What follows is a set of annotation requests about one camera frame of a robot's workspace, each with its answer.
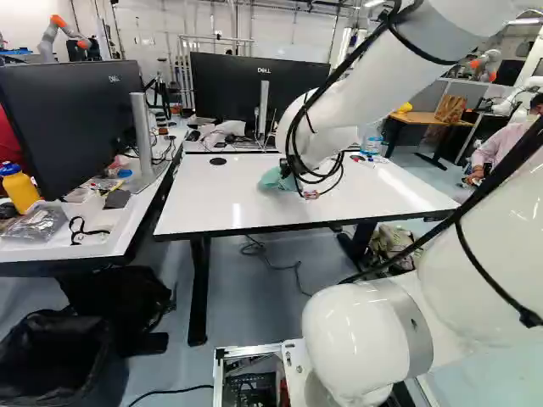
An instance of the teal cloth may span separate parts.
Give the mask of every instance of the teal cloth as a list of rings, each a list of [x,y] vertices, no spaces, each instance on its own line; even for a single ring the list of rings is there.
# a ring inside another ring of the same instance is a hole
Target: teal cloth
[[[284,191],[296,191],[294,176],[291,174],[287,178],[281,177],[281,168],[274,167],[268,170],[258,183],[262,189],[281,189]]]

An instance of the yellow object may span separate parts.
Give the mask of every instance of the yellow object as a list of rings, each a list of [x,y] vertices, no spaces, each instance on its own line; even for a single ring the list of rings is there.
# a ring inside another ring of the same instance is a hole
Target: yellow object
[[[396,113],[407,113],[407,112],[411,112],[413,110],[413,105],[410,104],[409,102],[405,102],[404,104],[402,104],[400,106],[400,108],[398,110],[396,110]]]
[[[32,184],[31,178],[20,168],[19,171],[13,174],[3,175],[2,185],[14,203],[17,212],[22,215],[36,201],[41,199],[36,187]]]

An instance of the blue bottle cap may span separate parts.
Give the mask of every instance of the blue bottle cap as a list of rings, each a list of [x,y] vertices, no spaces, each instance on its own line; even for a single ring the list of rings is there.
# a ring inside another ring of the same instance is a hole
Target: blue bottle cap
[[[20,172],[20,165],[5,161],[0,165],[0,176],[12,176]]]
[[[128,178],[129,176],[132,176],[132,170],[119,170],[117,172],[118,178]]]

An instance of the pink shirt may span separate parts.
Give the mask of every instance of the pink shirt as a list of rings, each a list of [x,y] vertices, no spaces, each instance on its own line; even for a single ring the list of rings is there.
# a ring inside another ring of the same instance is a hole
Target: pink shirt
[[[472,154],[472,167],[491,162],[494,168],[533,125],[533,121],[510,123],[500,129]]]

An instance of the person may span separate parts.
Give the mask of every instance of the person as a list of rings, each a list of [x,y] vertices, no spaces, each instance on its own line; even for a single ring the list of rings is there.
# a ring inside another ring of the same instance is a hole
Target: person
[[[474,185],[484,178],[484,163],[490,162],[494,168],[509,153],[513,146],[543,114],[543,93],[536,94],[529,103],[530,111],[523,123],[510,123],[494,133],[483,145],[472,154],[472,173],[466,183]]]
[[[15,137],[13,129],[9,124],[8,116],[3,111],[2,105],[0,104],[0,164],[4,161],[17,163],[21,165],[23,170],[26,170],[23,152]],[[4,194],[5,191],[3,190],[0,180],[0,196]]]

